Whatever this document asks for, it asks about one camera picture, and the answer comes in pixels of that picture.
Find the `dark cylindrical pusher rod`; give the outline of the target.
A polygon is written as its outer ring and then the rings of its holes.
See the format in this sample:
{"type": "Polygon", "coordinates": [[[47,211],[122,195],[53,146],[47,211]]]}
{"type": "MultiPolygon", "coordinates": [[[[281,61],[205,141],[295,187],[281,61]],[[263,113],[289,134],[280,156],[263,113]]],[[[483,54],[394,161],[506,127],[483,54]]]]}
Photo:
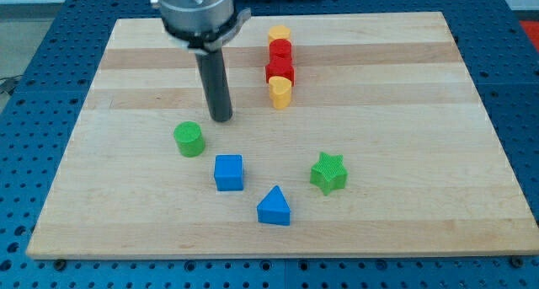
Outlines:
{"type": "Polygon", "coordinates": [[[196,55],[195,58],[211,118],[216,122],[229,121],[232,118],[232,101],[222,49],[196,55]]]}

